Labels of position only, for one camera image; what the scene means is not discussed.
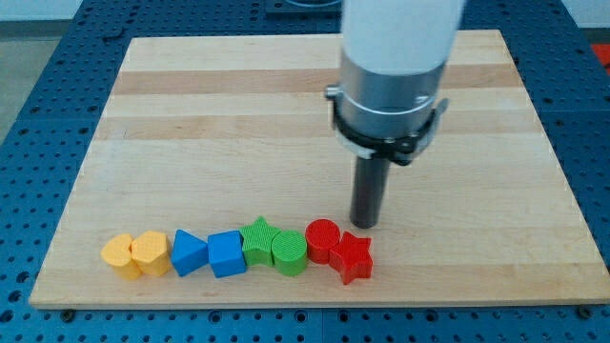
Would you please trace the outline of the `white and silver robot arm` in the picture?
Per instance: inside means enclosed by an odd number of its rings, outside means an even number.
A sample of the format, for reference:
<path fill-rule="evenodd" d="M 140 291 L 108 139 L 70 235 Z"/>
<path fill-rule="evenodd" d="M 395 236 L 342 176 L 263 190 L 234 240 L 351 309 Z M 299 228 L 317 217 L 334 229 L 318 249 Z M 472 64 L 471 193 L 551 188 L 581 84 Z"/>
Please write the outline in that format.
<path fill-rule="evenodd" d="M 328 87 L 339 142 L 358 159 L 410 164 L 448 102 L 440 80 L 464 0 L 344 0 L 339 80 Z"/>

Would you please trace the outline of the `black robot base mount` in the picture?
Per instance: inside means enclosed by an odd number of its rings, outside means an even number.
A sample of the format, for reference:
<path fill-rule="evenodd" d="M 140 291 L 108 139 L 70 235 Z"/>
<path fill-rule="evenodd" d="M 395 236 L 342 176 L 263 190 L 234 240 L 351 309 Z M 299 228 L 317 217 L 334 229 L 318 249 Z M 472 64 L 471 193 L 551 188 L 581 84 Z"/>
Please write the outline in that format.
<path fill-rule="evenodd" d="M 267 16 L 320 16 L 341 13 L 341 0 L 265 0 Z"/>

